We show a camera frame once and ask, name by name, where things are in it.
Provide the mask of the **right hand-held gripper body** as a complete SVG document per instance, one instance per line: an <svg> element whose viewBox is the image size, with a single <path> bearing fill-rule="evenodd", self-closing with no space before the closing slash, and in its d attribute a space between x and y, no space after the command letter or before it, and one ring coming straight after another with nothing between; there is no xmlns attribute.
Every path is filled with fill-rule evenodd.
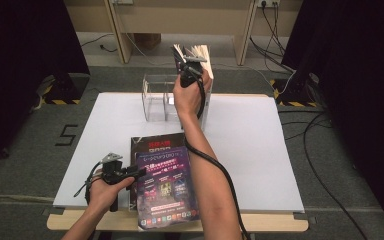
<svg viewBox="0 0 384 240"><path fill-rule="evenodd" d="M202 63L207 60L203 57L193 57L184 55L178 63L178 71L180 74L180 84L183 88L190 86L199 77L202 76Z"/></svg>

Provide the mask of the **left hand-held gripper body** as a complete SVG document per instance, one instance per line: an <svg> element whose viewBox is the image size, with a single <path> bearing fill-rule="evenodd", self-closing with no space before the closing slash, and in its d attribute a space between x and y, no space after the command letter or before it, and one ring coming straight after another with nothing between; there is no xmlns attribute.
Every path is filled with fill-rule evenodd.
<svg viewBox="0 0 384 240"><path fill-rule="evenodd" d="M108 185L115 185L127 177L127 169L123 167L122 156L108 153L102 160L102 179Z"/></svg>

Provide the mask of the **white book with picture grid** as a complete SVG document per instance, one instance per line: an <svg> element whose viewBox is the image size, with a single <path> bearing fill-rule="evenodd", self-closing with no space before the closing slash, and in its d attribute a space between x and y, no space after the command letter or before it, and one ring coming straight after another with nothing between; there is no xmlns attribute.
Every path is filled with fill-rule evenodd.
<svg viewBox="0 0 384 240"><path fill-rule="evenodd" d="M211 66L211 60L210 60L210 53L209 48L207 45L196 45L192 47L192 53L197 56L204 59L204 62L201 62L201 66L203 69L205 69L208 73L208 76L210 78L209 83L204 83L204 89L205 89L205 104L203 108L203 113L199 118L200 126L202 130L205 130L206 127L206 121L209 111L209 105L210 105L210 99L211 99L211 93L212 93L212 87L213 87L213 71Z"/></svg>

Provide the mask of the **clear acrylic book rack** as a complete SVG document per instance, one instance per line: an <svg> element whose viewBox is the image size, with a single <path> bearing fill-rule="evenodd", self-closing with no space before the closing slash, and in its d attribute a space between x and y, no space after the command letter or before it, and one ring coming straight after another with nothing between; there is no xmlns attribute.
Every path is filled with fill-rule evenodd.
<svg viewBox="0 0 384 240"><path fill-rule="evenodd" d="M142 104L147 121L178 121L173 94L176 78L176 75L144 75L142 81Z"/></svg>

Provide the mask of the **person's left hand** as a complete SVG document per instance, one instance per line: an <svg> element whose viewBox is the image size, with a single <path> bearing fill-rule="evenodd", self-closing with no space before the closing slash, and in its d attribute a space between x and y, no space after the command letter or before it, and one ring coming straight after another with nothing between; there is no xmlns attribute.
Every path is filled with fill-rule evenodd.
<svg viewBox="0 0 384 240"><path fill-rule="evenodd" d="M109 185L101 177L94 176L89 190L88 209L94 213L106 213L118 197L119 192L130 186L134 180L134 177L127 177L117 184Z"/></svg>

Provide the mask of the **person's right hand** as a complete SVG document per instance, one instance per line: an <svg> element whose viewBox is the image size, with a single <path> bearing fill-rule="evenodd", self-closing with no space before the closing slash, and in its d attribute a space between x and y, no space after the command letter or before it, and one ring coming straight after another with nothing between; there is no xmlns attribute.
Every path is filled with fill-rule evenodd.
<svg viewBox="0 0 384 240"><path fill-rule="evenodd" d="M212 81L213 79L209 76L207 70L203 70L198 82L189 85L187 88L181 86L180 77L177 77L173 94L175 108L180 118L197 116L197 111L200 109L202 100L201 90L204 90L204 94L207 94L211 88Z"/></svg>

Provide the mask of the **beige wooden desk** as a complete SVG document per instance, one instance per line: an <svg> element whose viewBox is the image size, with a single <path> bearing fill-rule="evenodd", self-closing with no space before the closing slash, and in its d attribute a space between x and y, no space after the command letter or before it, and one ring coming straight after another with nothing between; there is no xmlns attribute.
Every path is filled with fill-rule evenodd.
<svg viewBox="0 0 384 240"><path fill-rule="evenodd" d="M116 5L104 0L123 64L132 55L135 33L229 35L236 63L245 62L256 0L134 0Z"/></svg>

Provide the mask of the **white board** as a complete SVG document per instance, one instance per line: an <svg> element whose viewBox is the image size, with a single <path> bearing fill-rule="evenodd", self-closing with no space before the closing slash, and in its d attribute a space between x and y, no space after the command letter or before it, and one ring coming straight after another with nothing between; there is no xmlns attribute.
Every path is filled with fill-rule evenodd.
<svg viewBox="0 0 384 240"><path fill-rule="evenodd" d="M112 152L128 166L133 137L180 130L176 121L146 121L139 93L99 94L53 205L85 207L80 187L98 161ZM204 134L229 172L243 212L304 210L272 98L213 94Z"/></svg>

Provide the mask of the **black stand base striped tape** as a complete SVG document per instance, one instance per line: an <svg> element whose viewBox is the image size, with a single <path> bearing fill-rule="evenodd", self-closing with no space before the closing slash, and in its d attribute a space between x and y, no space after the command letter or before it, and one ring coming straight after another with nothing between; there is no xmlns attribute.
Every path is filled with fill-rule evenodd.
<svg viewBox="0 0 384 240"><path fill-rule="evenodd" d="M275 102L281 106L316 107L317 103L309 86L305 82L297 82L294 75L287 79L272 79Z"/></svg>
<svg viewBox="0 0 384 240"><path fill-rule="evenodd" d="M63 79L54 78L42 95L43 104L70 105L79 104L90 75L85 73L67 73Z"/></svg>

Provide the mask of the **black curtain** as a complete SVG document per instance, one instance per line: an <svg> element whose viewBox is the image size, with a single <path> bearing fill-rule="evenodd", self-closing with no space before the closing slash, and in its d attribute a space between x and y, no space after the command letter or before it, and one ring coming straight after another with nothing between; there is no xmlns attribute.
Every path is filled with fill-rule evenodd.
<svg viewBox="0 0 384 240"><path fill-rule="evenodd" d="M88 72L64 0L0 0L0 152L46 77Z"/></svg>
<svg viewBox="0 0 384 240"><path fill-rule="evenodd" d="M384 211L384 0L302 0L286 48L315 74L355 165Z"/></svg>

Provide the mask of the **wooden table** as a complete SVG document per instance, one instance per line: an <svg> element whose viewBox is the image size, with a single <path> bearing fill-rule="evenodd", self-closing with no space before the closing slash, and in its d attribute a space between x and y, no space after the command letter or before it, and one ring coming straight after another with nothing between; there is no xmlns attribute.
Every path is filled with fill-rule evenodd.
<svg viewBox="0 0 384 240"><path fill-rule="evenodd" d="M50 230L68 230L80 218L83 210L64 210L62 214L50 214L47 227ZM248 233L264 232L304 232L309 223L292 213L242 213L243 223ZM107 212L97 224L98 231L138 232L137 214L128 210ZM151 229L151 232L202 232L200 221L192 221L164 228Z"/></svg>

